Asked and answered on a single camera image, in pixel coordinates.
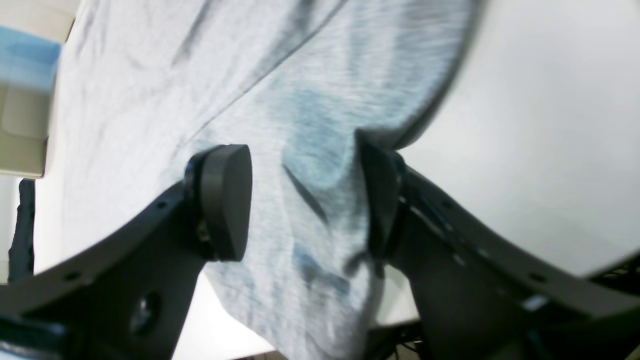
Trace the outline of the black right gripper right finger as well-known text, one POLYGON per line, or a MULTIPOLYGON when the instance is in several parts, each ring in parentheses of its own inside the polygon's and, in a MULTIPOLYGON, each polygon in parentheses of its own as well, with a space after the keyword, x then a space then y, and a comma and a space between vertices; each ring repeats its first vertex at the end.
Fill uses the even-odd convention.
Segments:
POLYGON ((425 360, 624 360, 639 349, 639 256, 584 279, 510 243, 405 164, 358 143, 368 251, 409 283, 425 360))

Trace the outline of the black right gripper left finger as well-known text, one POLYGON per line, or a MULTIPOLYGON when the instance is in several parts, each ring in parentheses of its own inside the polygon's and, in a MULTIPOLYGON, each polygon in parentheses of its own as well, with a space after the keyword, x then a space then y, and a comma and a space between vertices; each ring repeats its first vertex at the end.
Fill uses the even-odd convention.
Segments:
POLYGON ((208 262, 240 262, 252 158, 218 145, 92 247, 1 289, 3 360, 169 360, 208 262))

